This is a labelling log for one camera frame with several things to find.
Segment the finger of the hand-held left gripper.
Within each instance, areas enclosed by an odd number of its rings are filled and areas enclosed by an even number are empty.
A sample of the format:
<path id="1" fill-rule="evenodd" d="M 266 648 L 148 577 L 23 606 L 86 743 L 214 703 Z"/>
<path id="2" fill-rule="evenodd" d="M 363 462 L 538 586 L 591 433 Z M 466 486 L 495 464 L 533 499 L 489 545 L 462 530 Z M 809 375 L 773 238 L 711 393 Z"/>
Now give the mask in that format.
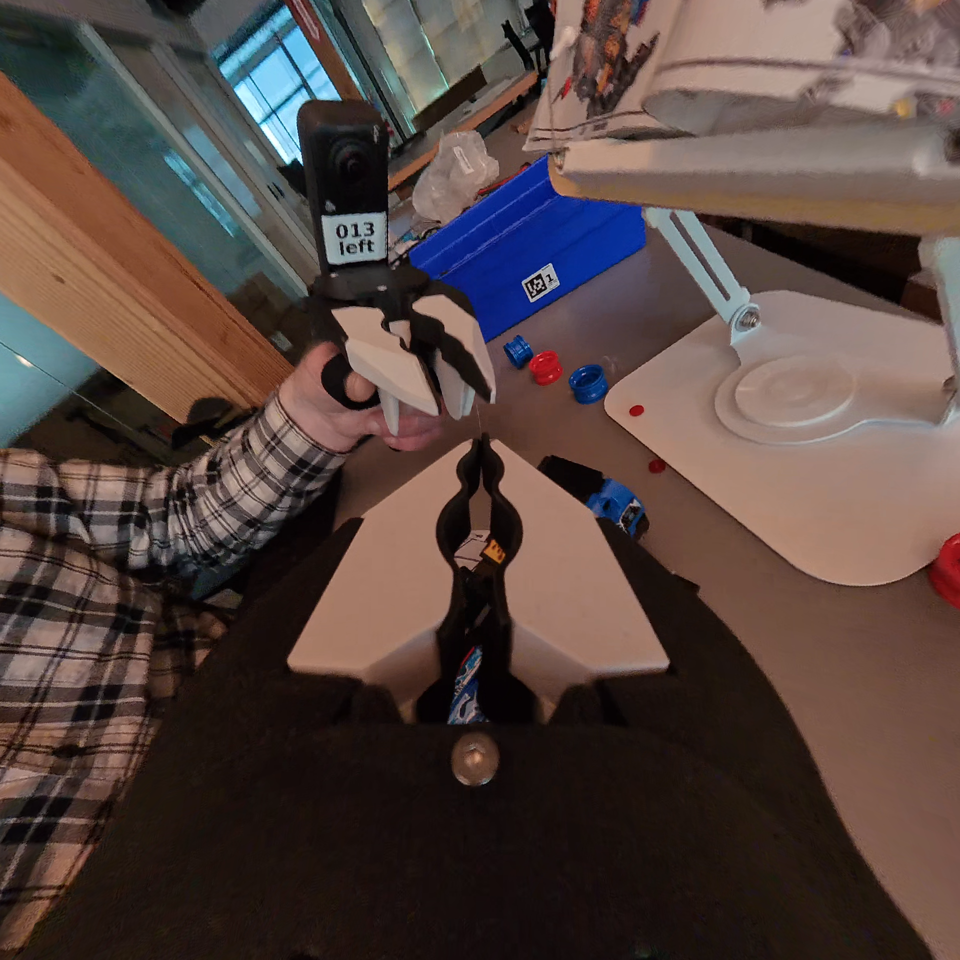
<path id="1" fill-rule="evenodd" d="M 440 403 L 422 360 L 386 325 L 375 306 L 340 306 L 332 316 L 344 336 L 346 359 L 354 372 L 376 387 L 385 421 L 398 422 L 402 407 L 438 417 Z"/>
<path id="2" fill-rule="evenodd" d="M 455 421 L 477 401 L 497 397 L 494 365 L 469 301 L 456 290 L 424 290 L 409 297 L 409 353 L 419 378 L 409 399 L 418 412 Z"/>

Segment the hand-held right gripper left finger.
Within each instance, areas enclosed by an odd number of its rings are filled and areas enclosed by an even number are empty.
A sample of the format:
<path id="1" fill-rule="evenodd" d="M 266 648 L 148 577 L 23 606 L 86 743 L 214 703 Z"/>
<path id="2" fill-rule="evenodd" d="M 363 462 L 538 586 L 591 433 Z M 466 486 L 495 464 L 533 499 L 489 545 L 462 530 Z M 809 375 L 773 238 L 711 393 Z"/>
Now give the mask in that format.
<path id="1" fill-rule="evenodd" d="M 292 672 L 382 688 L 413 714 L 441 677 L 436 632 L 453 570 L 437 522 L 461 489 L 456 467 L 472 446 L 454 447 L 362 516 L 289 654 Z"/>

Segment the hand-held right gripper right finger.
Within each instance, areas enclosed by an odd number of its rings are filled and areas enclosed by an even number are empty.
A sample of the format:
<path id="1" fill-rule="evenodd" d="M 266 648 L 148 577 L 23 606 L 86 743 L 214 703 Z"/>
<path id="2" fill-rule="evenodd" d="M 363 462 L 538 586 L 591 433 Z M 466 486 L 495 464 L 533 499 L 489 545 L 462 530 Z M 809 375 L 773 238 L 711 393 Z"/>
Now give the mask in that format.
<path id="1" fill-rule="evenodd" d="M 571 688 L 666 673 L 670 660 L 599 519 L 493 439 L 502 466 L 490 533 L 503 550 L 510 674 L 548 720 Z"/>

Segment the instruction booklet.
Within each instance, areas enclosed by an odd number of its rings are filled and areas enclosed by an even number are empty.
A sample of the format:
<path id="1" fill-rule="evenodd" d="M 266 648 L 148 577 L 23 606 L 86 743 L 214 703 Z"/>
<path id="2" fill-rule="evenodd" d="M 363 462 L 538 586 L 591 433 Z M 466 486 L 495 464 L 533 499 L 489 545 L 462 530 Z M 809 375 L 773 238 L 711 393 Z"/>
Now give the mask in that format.
<path id="1" fill-rule="evenodd" d="M 957 1 L 558 2 L 524 150 L 958 113 Z"/>

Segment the person's left forearm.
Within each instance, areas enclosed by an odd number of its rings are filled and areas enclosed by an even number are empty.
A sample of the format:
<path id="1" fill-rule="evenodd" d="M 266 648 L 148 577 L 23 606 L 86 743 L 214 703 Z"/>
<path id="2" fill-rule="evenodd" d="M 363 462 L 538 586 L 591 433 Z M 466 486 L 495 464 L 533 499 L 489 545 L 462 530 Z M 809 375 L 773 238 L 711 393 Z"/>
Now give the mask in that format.
<path id="1" fill-rule="evenodd" d="M 55 463 L 2 451 L 2 643 L 150 636 L 162 579 L 246 559 L 329 484 L 356 440 L 328 444 L 277 395 L 176 467 Z"/>

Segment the grey desk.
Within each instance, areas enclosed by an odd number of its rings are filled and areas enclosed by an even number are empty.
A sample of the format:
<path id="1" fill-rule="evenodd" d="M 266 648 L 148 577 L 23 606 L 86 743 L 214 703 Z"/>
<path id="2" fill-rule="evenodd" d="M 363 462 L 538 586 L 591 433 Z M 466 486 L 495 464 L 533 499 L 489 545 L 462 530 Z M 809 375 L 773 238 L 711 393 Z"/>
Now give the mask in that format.
<path id="1" fill-rule="evenodd" d="M 378 440 L 343 470 L 337 520 L 361 515 L 431 462 L 486 430 L 534 463 L 558 454 L 639 494 L 643 542 L 749 650 L 786 703 L 846 828 L 937 958 L 958 958 L 958 610 L 924 573 L 878 587 L 813 579 L 769 549 L 600 404 L 533 385 L 490 345 L 498 399 L 448 422 L 426 450 Z"/>

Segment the person's left hand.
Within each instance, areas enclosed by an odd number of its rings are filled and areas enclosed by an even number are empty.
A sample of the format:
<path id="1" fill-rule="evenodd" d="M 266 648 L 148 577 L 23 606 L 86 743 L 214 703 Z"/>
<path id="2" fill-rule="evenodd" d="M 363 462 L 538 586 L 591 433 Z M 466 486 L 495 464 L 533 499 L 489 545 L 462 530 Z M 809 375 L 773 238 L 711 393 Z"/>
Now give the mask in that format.
<path id="1" fill-rule="evenodd" d="M 379 405 L 354 410 L 325 389 L 323 374 L 344 357 L 331 342 L 316 343 L 279 389 L 278 397 L 290 419 L 314 444 L 336 453 L 349 453 L 366 438 L 376 437 L 390 449 L 417 451 L 430 446 L 445 429 L 440 415 L 402 407 L 393 433 Z"/>

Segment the clear plastic bag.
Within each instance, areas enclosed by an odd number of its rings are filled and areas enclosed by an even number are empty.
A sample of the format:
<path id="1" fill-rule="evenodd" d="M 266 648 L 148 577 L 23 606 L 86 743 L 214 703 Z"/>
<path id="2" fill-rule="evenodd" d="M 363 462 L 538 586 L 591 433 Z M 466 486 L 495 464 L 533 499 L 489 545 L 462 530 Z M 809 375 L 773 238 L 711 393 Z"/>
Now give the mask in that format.
<path id="1" fill-rule="evenodd" d="M 447 134 L 414 186 L 414 213 L 422 221 L 446 225 L 471 207 L 477 195 L 498 177 L 499 163 L 488 153 L 477 130 Z"/>

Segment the blue storage bin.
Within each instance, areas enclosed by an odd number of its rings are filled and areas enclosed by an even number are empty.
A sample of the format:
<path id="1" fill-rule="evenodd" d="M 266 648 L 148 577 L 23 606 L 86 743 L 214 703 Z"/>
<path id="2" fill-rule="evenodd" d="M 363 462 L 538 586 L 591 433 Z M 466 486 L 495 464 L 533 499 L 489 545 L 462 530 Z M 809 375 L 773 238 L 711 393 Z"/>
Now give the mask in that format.
<path id="1" fill-rule="evenodd" d="M 557 193 L 543 156 L 413 246 L 409 260 L 467 296 L 490 342 L 645 240 L 640 206 Z"/>

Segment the white book stand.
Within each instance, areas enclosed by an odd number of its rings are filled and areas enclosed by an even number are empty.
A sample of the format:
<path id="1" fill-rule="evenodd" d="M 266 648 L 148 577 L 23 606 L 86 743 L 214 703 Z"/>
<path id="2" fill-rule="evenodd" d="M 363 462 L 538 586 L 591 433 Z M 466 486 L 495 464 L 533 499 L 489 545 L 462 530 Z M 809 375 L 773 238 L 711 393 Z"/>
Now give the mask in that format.
<path id="1" fill-rule="evenodd" d="M 627 375 L 606 414 L 824 582 L 905 579 L 958 532 L 953 146 L 941 126 L 899 120 L 550 151 L 561 195 L 641 206 L 715 314 Z M 753 294 L 697 213 L 916 234 L 942 326 Z"/>

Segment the person's plaid shirt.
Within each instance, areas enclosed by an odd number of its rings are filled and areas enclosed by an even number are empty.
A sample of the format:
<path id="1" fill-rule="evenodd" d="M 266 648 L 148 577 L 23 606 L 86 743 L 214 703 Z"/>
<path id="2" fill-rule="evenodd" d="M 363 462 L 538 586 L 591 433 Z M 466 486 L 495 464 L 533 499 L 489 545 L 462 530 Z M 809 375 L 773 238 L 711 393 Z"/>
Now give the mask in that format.
<path id="1" fill-rule="evenodd" d="M 183 606 L 104 606 L 80 620 L 2 616 L 4 950 L 75 880 L 162 714 L 227 627 Z"/>

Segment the large red wheel hub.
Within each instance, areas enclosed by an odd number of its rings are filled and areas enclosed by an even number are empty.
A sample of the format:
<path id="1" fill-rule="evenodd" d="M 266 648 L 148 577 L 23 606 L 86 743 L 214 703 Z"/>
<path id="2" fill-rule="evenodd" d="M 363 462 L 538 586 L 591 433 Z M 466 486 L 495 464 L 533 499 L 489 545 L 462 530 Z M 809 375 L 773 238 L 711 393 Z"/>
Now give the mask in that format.
<path id="1" fill-rule="evenodd" d="M 932 589 L 943 601 L 957 610 L 960 607 L 959 546 L 960 534 L 949 537 L 943 542 L 928 569 Z"/>

